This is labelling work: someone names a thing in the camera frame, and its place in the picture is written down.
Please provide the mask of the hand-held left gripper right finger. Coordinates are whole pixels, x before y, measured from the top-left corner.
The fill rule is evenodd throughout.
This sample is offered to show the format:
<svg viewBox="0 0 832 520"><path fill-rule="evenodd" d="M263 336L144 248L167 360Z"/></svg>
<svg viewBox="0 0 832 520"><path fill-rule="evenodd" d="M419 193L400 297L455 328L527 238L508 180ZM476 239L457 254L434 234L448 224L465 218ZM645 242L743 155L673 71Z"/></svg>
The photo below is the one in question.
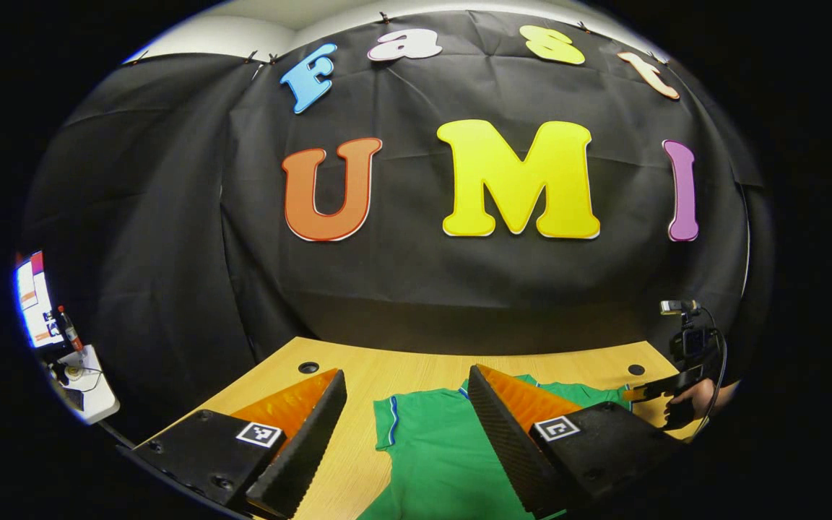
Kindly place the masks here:
<svg viewBox="0 0 832 520"><path fill-rule="evenodd" d="M645 487L684 443L617 402L581 406L476 363L469 401L537 519L644 519Z"/></svg>

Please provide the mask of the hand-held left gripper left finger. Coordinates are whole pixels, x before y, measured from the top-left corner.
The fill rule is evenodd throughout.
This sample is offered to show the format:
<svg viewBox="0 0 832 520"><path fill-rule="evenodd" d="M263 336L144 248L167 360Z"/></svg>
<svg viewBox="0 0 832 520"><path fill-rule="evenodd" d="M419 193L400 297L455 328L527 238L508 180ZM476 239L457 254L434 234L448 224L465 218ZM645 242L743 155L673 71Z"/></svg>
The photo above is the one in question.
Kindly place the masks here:
<svg viewBox="0 0 832 520"><path fill-rule="evenodd" d="M347 401L331 369L240 411L199 409L130 451L175 490L231 519L297 513Z"/></svg>

